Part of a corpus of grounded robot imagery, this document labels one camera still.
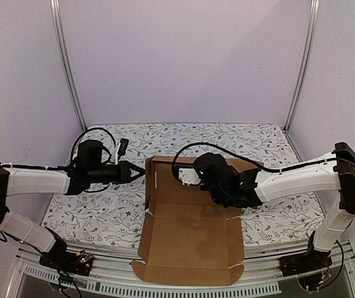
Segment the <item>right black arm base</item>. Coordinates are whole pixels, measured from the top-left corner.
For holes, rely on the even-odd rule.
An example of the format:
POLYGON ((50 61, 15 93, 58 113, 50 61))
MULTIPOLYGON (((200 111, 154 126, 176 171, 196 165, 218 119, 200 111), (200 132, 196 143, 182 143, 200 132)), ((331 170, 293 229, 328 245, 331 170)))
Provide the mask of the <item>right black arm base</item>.
POLYGON ((314 248, 314 236, 315 232, 312 232, 306 252, 279 258, 279 269, 283 277, 307 273, 333 264, 330 251, 322 252, 314 248))

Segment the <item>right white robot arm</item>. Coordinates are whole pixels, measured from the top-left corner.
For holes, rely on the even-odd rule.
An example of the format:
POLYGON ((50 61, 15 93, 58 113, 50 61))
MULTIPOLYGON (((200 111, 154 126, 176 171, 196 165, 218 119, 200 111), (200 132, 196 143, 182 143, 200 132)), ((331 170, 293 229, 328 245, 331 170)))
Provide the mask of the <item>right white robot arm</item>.
POLYGON ((254 169, 239 172, 222 155, 206 153, 193 166, 202 187, 223 207, 257 207, 274 199, 318 191, 337 193, 335 203, 314 231, 310 249, 300 257, 306 271, 323 262, 335 241, 355 218, 355 152, 346 143, 323 156, 286 168, 266 168, 252 161, 254 169))

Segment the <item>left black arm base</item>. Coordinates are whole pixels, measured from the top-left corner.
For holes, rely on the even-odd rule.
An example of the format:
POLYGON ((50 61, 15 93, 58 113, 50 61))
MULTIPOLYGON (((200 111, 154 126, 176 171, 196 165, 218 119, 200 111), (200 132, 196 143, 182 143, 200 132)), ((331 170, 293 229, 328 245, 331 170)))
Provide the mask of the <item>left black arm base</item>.
POLYGON ((85 250, 70 252, 63 240, 56 240, 49 252, 42 253, 39 263, 62 272, 89 276, 93 261, 92 253, 85 250))

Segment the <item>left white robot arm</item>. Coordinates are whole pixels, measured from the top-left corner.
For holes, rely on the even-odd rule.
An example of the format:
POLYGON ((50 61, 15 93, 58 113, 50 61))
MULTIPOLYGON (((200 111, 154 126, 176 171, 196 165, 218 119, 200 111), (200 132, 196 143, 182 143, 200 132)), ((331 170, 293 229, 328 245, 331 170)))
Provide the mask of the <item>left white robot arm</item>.
POLYGON ((47 259, 57 269, 66 269, 71 256, 66 243, 55 232, 11 212, 6 199, 21 194, 62 194, 75 196, 86 192, 93 184, 128 184, 145 174, 145 170, 121 160, 128 140, 121 139, 113 151, 102 142, 86 140, 78 145, 67 166, 48 168, 2 164, 0 162, 0 232, 47 253, 47 259))

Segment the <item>brown cardboard box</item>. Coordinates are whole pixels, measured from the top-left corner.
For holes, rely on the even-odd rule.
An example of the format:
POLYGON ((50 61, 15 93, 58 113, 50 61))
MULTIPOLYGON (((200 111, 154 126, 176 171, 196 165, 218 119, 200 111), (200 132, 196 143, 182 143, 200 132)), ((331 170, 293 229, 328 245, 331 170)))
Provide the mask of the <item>brown cardboard box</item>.
POLYGON ((183 186, 173 178, 172 161, 145 161, 147 213, 133 272, 157 284, 232 285, 244 270, 241 210, 216 205, 198 186, 183 186))

